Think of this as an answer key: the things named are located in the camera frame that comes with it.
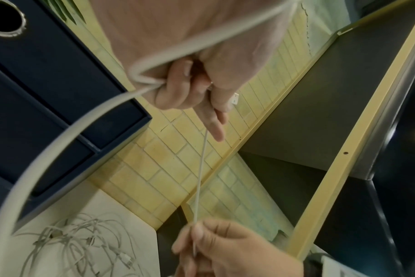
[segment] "metal grommet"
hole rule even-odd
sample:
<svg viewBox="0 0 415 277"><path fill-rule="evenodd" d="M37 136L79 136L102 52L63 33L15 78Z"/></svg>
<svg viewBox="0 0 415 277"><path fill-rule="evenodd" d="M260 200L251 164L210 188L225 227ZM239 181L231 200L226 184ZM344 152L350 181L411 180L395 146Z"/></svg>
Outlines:
<svg viewBox="0 0 415 277"><path fill-rule="evenodd" d="M16 37L26 28L25 15L8 0L0 0L0 37Z"/></svg>

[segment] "thin white cable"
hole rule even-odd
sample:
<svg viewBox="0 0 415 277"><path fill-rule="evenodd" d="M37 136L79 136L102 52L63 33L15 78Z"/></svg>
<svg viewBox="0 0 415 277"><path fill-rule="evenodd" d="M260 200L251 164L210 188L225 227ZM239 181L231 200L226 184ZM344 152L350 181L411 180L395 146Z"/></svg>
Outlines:
<svg viewBox="0 0 415 277"><path fill-rule="evenodd" d="M141 96L148 91L155 90L165 83L164 80L141 76L143 72L236 36L264 21L273 18L288 8L294 8L297 2L298 0L279 1L276 4L256 11L252 15L236 19L224 24L223 26L206 31L201 35L189 38L188 40L156 55L143 58L136 62L136 64L129 70L129 77L136 82L150 85L140 89L139 91L121 94L109 99L81 117L45 148L45 150L23 172L13 189L8 194L0 208L0 274L4 265L4 257L9 238L13 233L22 207L24 206L35 184L39 181L41 176L55 161L55 159L72 141L77 138L78 135L80 135L99 117L123 102L131 100L137 96Z"/></svg>
<svg viewBox="0 0 415 277"><path fill-rule="evenodd" d="M204 142L203 142L203 150L202 150L202 156L200 159L200 166L198 167L198 182L197 182L197 192L195 193L195 209L194 209L194 224L197 223L197 217L198 217L198 202L200 200L200 187L202 185L202 171L203 171L203 162L204 162L204 152L206 151L206 144L208 142L208 131L204 133ZM192 245L192 253L194 257L197 255L197 248L195 244Z"/></svg>

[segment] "gray panel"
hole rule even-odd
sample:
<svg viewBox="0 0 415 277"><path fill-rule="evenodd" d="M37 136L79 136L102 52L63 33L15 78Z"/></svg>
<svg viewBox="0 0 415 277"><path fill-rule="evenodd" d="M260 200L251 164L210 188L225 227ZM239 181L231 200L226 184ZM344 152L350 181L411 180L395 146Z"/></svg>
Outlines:
<svg viewBox="0 0 415 277"><path fill-rule="evenodd" d="M327 170L415 23L415 0L340 36L241 152Z"/></svg>

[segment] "hand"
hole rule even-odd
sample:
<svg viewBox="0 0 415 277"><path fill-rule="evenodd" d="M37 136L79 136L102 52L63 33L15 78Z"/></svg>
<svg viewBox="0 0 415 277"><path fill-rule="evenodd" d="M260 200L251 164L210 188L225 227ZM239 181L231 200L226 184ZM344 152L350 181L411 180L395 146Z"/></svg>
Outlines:
<svg viewBox="0 0 415 277"><path fill-rule="evenodd" d="M127 70L140 57L274 1L91 0L91 4L115 56ZM147 93L146 100L162 110L193 107L214 139L224 140L222 124L228 120L230 98L269 59L287 29L289 16L290 11L285 11L246 33L146 72L146 76L167 78L166 86ZM194 67L196 61L202 66ZM211 82L212 92L207 93Z"/></svg>
<svg viewBox="0 0 415 277"><path fill-rule="evenodd" d="M192 244L199 253L192 255ZM175 277L303 277L303 264L256 233L228 220L185 226L172 246Z"/></svg>

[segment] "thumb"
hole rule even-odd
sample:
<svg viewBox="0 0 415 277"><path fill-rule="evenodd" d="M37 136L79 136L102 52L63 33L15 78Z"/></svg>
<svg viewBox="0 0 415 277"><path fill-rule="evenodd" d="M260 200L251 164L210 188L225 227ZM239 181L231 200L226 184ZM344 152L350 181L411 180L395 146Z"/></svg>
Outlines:
<svg viewBox="0 0 415 277"><path fill-rule="evenodd" d="M191 237L197 249L208 259L224 262L235 256L232 253L237 249L234 241L218 236L200 222L192 228Z"/></svg>

